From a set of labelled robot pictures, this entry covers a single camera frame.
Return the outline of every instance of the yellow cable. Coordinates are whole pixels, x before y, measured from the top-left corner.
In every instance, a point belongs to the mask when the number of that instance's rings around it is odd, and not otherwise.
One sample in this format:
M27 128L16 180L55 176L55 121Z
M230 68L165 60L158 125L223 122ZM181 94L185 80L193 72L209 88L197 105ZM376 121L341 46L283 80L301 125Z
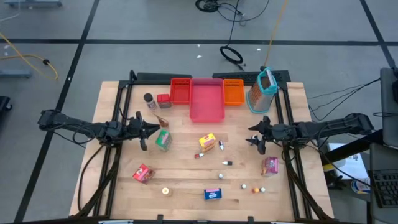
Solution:
M272 40L274 39L276 31L278 30L278 25L279 25L280 18L282 18L282 15L283 15L283 13L285 11L285 8L286 8L286 5L287 5L288 1L289 0L285 0L284 5L282 6L282 9L279 12L278 20L276 20L276 24L275 24L274 30L272 31L272 35L271 35L271 40L269 41L269 45L268 45L268 49L267 49L267 57L266 57L266 61L264 62L264 67L267 66L269 52L271 51Z
M21 59L23 59L26 64L28 64L29 66L31 66L36 72L38 72L39 74L41 74L42 76L44 76L45 78L51 79L51 80L56 80L58 79L58 72L57 70L54 68L54 66L52 66L50 63L48 63L47 65L54 71L55 76L54 77L48 77L46 76L44 73L42 73L38 68L36 68L34 65L32 65L28 60L26 60L25 57L34 57L37 59L40 59L41 61L44 61L44 58L39 57L37 55L33 55L33 54L24 54L22 55L18 49L14 46L14 44L12 44L6 36L4 36L2 33L0 33L0 36L17 52L18 55L15 56L7 56L7 57L0 57L0 60L5 60L5 59L10 59L10 58L18 58L20 57Z

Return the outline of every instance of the green can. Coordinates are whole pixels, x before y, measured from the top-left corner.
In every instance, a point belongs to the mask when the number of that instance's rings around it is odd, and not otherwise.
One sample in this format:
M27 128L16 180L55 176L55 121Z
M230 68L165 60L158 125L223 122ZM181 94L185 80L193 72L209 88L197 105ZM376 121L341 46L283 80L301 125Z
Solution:
M171 143L172 135L168 131L162 129L160 131L159 137L156 139L156 145L158 145L161 150L167 152Z

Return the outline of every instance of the blue box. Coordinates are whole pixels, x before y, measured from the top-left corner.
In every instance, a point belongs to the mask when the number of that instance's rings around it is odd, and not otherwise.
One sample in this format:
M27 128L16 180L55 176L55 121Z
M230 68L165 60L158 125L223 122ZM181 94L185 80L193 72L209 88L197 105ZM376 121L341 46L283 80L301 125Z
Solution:
M206 189L205 200L220 199L222 197L221 189Z

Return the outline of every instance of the red tray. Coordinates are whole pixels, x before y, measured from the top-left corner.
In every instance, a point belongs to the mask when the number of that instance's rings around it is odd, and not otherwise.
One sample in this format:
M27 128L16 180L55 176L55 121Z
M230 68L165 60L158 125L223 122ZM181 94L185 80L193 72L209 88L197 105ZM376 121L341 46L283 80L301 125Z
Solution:
M189 116L197 123L224 120L224 85L220 78L192 78Z
M189 104L190 78L172 78L170 85L170 100L173 104Z

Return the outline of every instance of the orange tray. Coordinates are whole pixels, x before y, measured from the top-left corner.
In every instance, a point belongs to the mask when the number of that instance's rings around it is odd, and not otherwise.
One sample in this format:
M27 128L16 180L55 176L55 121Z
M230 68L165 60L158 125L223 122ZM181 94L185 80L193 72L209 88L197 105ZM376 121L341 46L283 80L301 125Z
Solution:
M225 105L239 106L244 103L243 80L224 79Z

